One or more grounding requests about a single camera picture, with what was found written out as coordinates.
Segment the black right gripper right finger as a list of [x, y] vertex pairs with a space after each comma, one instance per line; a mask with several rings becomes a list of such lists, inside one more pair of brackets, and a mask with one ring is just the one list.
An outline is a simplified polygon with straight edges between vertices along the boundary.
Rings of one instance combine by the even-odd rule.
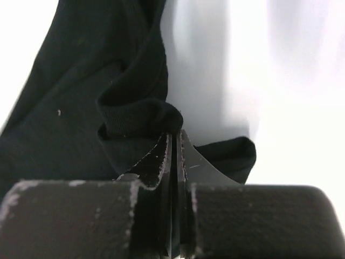
[[176, 138], [182, 258], [344, 258], [327, 195], [313, 186], [241, 185]]

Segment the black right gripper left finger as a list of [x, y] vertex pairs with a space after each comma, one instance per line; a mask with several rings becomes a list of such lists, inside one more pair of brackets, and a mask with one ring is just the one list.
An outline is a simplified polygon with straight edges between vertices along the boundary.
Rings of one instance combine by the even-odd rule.
[[16, 183], [1, 204], [1, 258], [172, 258], [172, 137], [114, 181]]

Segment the black t shirt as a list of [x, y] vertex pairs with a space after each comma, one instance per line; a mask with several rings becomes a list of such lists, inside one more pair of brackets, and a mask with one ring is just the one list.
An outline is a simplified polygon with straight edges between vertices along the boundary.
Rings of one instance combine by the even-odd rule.
[[1, 135], [1, 191], [22, 179], [114, 180], [163, 133], [245, 183], [256, 161], [246, 124], [225, 126], [222, 40], [210, 63], [176, 58], [173, 1], [60, 1]]

